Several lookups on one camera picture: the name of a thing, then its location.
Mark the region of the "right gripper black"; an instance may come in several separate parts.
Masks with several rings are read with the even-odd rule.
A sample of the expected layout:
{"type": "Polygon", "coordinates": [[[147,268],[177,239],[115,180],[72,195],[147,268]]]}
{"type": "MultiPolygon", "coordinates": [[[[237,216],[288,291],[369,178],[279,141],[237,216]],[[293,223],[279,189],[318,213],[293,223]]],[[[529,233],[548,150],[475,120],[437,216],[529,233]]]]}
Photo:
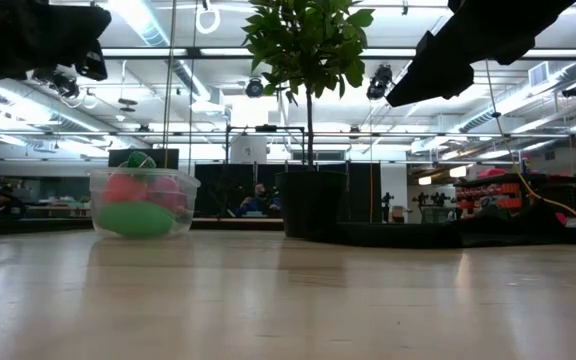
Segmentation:
{"type": "Polygon", "coordinates": [[[573,4],[574,0],[448,0],[452,16],[437,33],[424,34],[387,102],[396,108],[459,96],[473,84],[470,64],[485,59],[513,63],[573,4]]]}

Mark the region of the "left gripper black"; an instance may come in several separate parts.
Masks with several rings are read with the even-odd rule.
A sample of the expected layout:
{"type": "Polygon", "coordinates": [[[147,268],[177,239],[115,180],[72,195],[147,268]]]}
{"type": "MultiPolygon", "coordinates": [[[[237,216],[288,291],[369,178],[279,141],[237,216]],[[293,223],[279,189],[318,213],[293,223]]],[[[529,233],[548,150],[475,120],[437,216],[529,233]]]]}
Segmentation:
{"type": "Polygon", "coordinates": [[[95,81],[107,79],[99,37],[111,13],[47,1],[0,1],[0,80],[25,80],[32,72],[61,96],[79,94],[70,70],[95,81]]]}

